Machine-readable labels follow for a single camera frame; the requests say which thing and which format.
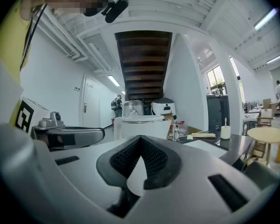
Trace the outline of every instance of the yellow shirt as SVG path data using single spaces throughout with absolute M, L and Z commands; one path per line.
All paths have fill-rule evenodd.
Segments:
M 7 13 L 0 26 L 0 60 L 11 78 L 18 84 L 20 81 L 20 67 L 25 48 L 25 38 L 30 21 L 23 20 L 20 16 L 21 0 L 17 0 Z M 9 124 L 14 126 L 20 102 L 16 105 Z

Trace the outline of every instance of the white rice cooker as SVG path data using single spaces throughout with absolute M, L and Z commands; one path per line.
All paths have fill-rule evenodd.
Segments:
M 151 113 L 153 115 L 173 114 L 174 120 L 176 119 L 174 101 L 169 98 L 161 98 L 152 102 Z

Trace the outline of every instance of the round table top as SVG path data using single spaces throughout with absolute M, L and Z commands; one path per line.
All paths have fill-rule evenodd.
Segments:
M 272 128 L 272 127 L 254 128 L 254 129 L 249 129 L 247 134 L 259 142 L 264 142 L 268 144 L 280 142 L 280 129 L 277 128 Z

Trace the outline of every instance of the staircase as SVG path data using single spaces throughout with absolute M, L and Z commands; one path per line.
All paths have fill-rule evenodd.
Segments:
M 116 34 L 125 100 L 144 103 L 163 97 L 163 84 L 170 53 L 172 33 L 129 31 Z

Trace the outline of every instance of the black cable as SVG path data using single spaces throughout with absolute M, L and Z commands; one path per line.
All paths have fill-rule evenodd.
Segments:
M 29 37 L 29 40 L 28 40 L 28 43 L 27 43 L 27 46 L 26 46 L 26 49 L 25 49 L 25 52 L 24 52 L 24 56 L 23 56 L 23 59 L 22 59 L 22 64 L 21 64 L 21 66 L 20 66 L 20 71 L 22 70 L 23 64 L 24 64 L 24 62 L 25 62 L 25 59 L 26 59 L 26 56 L 27 56 L 27 53 L 28 53 L 28 50 L 29 50 L 29 47 L 30 47 L 30 43 L 31 43 L 33 34 L 34 34 L 35 30 L 36 30 L 37 24 L 38 24 L 38 22 L 39 22 L 39 20 L 40 20 L 40 18 L 41 18 L 41 16 L 42 16 L 42 14 L 43 14 L 43 11 L 46 9 L 46 7 L 47 7 L 47 4 L 44 5 L 44 7 L 43 7 L 41 13 L 39 14 L 38 19 L 37 19 L 37 21 L 36 21 L 36 23 L 35 23 L 35 26 L 34 26 L 34 28 L 33 28 L 33 31 L 32 31 L 32 33 L 31 33 L 31 35 L 30 35 L 30 37 Z

